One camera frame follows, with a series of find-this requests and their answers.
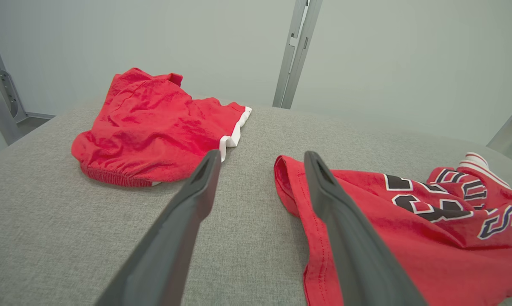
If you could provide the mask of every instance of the red jersey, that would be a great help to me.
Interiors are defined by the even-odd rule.
[[[498,304],[512,296],[512,189],[480,155],[466,154],[456,169],[436,168],[425,183],[350,170],[332,174],[429,304]],[[326,225],[313,211],[303,163],[279,156],[275,183],[307,235],[308,304],[343,305]]]

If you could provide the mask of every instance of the red garment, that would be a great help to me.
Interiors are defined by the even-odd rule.
[[[116,75],[91,130],[71,152],[92,179],[145,187],[188,178],[205,154],[236,147],[250,107],[192,99],[181,75],[132,68]]]
[[[475,153],[426,184],[332,170],[431,305],[498,304],[512,296],[512,190]],[[312,305],[343,305],[326,226],[312,209],[303,163],[275,162],[275,184],[309,244],[303,273]]]

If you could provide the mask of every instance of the clothing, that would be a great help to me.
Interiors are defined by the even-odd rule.
[[[512,296],[512,190],[480,155],[468,153],[456,169],[436,168],[426,183],[349,170],[332,174],[429,304],[498,304]],[[307,302],[342,305],[328,233],[312,209],[303,163],[279,156],[275,183],[307,235]]]
[[[116,75],[91,130],[71,153],[92,179],[146,187],[188,178],[205,154],[236,147],[250,107],[192,99],[182,76],[151,76],[132,68]]]

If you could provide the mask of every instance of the red fabric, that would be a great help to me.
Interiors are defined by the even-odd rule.
[[[484,159],[468,154],[473,156],[456,170],[435,169],[427,185],[332,170],[431,305],[493,305],[512,296],[512,190]],[[313,212],[303,163],[279,156],[275,184],[307,234],[307,302],[343,305],[326,226]],[[411,196],[417,200],[405,201]]]
[[[219,149],[245,112],[237,103],[192,99],[182,76],[132,68],[116,75],[91,130],[71,152],[90,178],[120,186],[188,178],[205,154]]]

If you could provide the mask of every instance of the gray fabric surface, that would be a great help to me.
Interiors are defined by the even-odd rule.
[[[180,188],[121,188],[85,177],[71,143],[98,112],[55,118],[0,153],[0,304],[91,304]],[[307,242],[277,196],[273,164],[280,154],[301,160],[306,150],[330,168],[416,180],[474,151],[512,186],[512,161],[477,144],[255,108],[222,165],[184,304],[305,303]]]

